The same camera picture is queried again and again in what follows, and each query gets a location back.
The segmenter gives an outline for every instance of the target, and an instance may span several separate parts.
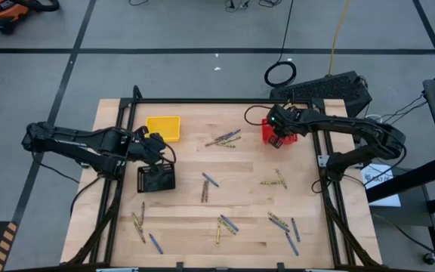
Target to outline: black basket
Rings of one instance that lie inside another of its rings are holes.
[[[174,163],[137,168],[138,193],[172,189],[175,189]]]

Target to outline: robotic arm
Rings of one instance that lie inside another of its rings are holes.
[[[123,175],[123,167],[120,166],[127,161],[142,161],[152,166],[163,158],[160,153],[165,149],[162,137],[152,133],[145,138],[148,132],[146,126],[134,133],[117,127],[89,132],[38,122],[26,127],[21,144],[32,153],[52,151],[80,164],[86,163],[99,176],[115,180]]]
[[[267,114],[268,125],[273,127],[277,137],[269,142],[275,148],[282,145],[280,138],[292,134],[306,136],[316,131],[336,131],[356,134],[363,138],[367,145],[348,153],[333,153],[325,162],[330,179],[340,181],[345,170],[357,163],[368,163],[374,158],[396,159],[404,148],[406,136],[391,125],[381,124],[371,119],[357,119],[327,116],[315,110],[303,110],[296,107],[284,108],[274,105]]]

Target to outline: yellow cable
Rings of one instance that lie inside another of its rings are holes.
[[[335,31],[335,37],[333,37],[333,45],[332,45],[332,53],[330,54],[330,67],[329,67],[329,76],[332,75],[332,67],[333,67],[333,54],[335,52],[335,43],[337,41],[338,31],[340,30],[340,26],[342,22],[344,21],[345,14],[347,13],[348,5],[350,4],[350,0],[347,0],[347,3],[345,3],[344,11],[341,13],[340,22],[338,22],[337,30]]]

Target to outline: yellow tray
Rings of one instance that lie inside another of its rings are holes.
[[[180,116],[154,116],[145,119],[149,133],[158,132],[164,142],[179,141]]]

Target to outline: wooden table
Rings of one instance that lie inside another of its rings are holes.
[[[101,100],[94,129],[115,125],[119,100]],[[145,124],[148,116],[180,116],[180,140],[171,143],[177,154],[176,189],[137,194],[137,167],[130,163],[125,173],[112,266],[275,268],[283,262],[287,268],[333,268],[329,232],[322,196],[310,189],[318,179],[312,134],[299,136],[298,142],[279,150],[263,144],[261,127],[245,123],[244,111],[251,104],[138,104],[134,128]],[[328,115],[345,116],[342,100],[326,100]],[[252,122],[260,122],[267,110],[249,112]],[[242,139],[236,148],[205,147],[211,139],[241,128]],[[331,133],[334,150],[354,148],[351,135]],[[261,181],[277,181],[274,169],[281,171],[288,184],[263,186]],[[205,172],[220,187],[209,184],[207,203],[201,203],[201,173]],[[348,175],[361,179],[359,170]],[[84,170],[80,189],[93,181],[96,174]],[[381,256],[363,187],[344,178],[341,182],[350,230],[363,248],[378,262]],[[85,243],[95,227],[103,182],[95,184],[77,200],[69,223],[61,261],[68,261]],[[145,202],[144,236],[140,241],[131,212],[140,214]],[[301,235],[297,243],[300,255],[293,253],[284,232],[269,222],[267,212],[284,219],[291,227],[291,217]],[[237,235],[221,228],[221,245],[215,245],[217,217],[225,215],[239,227]],[[162,247],[160,255],[149,239],[151,233]],[[342,263],[346,262],[343,240]],[[102,236],[99,260],[103,259],[106,234]]]

